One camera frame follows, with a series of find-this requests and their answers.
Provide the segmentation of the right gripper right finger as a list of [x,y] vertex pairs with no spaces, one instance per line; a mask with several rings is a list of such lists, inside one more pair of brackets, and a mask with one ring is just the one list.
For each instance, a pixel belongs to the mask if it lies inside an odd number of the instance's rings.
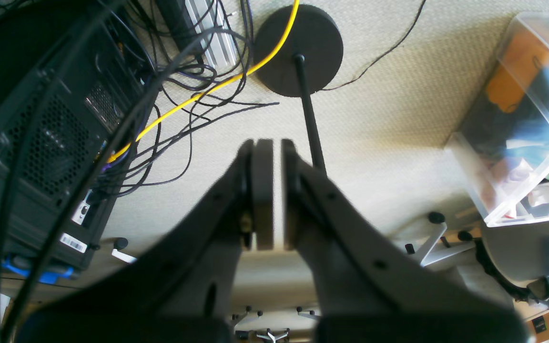
[[447,280],[375,230],[326,174],[281,143],[284,243],[307,263],[315,343],[527,343],[514,312]]

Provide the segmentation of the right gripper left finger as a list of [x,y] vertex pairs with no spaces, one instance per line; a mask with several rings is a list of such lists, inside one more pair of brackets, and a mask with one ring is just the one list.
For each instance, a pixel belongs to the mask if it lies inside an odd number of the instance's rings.
[[18,343],[231,343],[241,253],[273,248],[273,141],[248,140],[162,241],[93,286],[35,311]]

